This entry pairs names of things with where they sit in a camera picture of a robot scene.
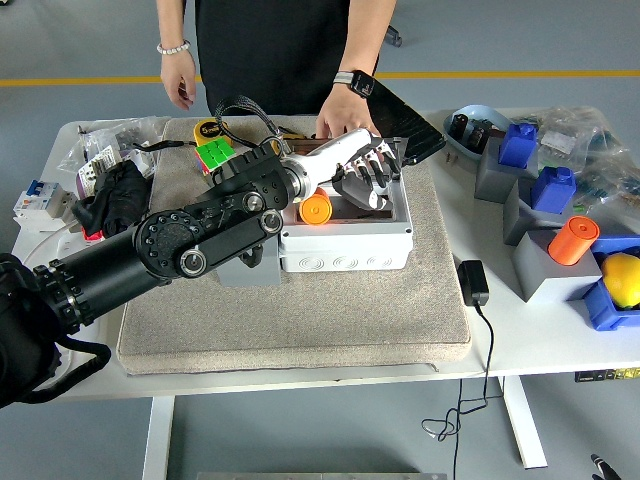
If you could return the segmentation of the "person's right hand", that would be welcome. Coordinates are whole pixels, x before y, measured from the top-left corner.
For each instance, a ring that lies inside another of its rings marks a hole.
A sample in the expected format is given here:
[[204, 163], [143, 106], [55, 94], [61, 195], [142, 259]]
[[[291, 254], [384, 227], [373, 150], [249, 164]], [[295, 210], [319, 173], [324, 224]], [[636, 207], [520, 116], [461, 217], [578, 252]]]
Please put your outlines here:
[[196, 67], [192, 55], [187, 50], [163, 55], [160, 77], [169, 100], [188, 111], [196, 98]]

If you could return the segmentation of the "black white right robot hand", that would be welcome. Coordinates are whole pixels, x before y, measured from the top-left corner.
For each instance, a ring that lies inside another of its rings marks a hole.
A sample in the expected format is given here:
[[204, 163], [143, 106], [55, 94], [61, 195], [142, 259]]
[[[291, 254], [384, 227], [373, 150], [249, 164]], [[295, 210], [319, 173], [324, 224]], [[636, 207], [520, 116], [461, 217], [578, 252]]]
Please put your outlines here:
[[592, 454], [590, 458], [597, 469], [592, 475], [593, 480], [621, 480], [620, 475], [599, 455]]

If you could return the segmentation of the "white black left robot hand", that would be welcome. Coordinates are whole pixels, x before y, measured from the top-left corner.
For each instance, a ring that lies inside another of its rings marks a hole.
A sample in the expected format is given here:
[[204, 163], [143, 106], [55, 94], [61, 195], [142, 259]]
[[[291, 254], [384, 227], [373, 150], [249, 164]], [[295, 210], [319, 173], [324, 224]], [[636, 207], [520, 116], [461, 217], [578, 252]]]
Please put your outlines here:
[[384, 165], [396, 175], [401, 165], [389, 144], [360, 128], [331, 139], [306, 155], [287, 153], [281, 163], [292, 183], [291, 201], [309, 199], [317, 187], [329, 182], [355, 206], [370, 211], [391, 211], [393, 203], [383, 196], [387, 186]]

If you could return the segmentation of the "person's left hand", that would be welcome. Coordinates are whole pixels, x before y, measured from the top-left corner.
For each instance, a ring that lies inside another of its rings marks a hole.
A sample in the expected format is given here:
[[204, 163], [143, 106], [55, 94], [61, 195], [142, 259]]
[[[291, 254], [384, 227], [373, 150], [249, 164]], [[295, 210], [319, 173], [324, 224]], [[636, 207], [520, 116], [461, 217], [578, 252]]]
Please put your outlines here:
[[367, 101], [346, 84], [334, 84], [317, 116], [316, 137], [333, 139], [360, 128], [379, 134]]

